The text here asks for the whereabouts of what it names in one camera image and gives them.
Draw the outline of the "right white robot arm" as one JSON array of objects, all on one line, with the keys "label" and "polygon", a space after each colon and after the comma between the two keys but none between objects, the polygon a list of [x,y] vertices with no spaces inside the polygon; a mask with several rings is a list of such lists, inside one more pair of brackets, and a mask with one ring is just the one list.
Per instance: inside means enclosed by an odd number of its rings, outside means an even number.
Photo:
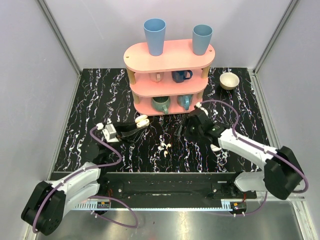
[{"label": "right white robot arm", "polygon": [[261,169],[237,174],[227,185],[228,195],[232,198],[239,198],[248,191],[266,191],[286,200],[303,180],[302,168],[289,147],[263,145],[223,123],[214,123],[202,107],[196,107],[183,117],[175,135],[191,142],[207,142],[212,151],[231,151]]}]

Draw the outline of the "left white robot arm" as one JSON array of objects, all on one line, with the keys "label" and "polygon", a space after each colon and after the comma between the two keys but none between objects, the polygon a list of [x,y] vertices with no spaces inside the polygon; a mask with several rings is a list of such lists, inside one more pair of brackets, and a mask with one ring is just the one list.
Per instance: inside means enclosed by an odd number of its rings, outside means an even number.
[{"label": "left white robot arm", "polygon": [[78,170],[59,180],[39,182],[21,213],[21,219],[32,227],[33,233],[48,236],[76,205],[90,197],[103,198],[108,193],[108,186],[99,181],[102,170],[123,161],[122,155],[112,144],[135,142],[149,124],[147,118],[136,119],[131,123],[98,123],[89,131],[90,136],[97,141],[97,154],[110,150],[118,159],[101,164],[87,161]]}]

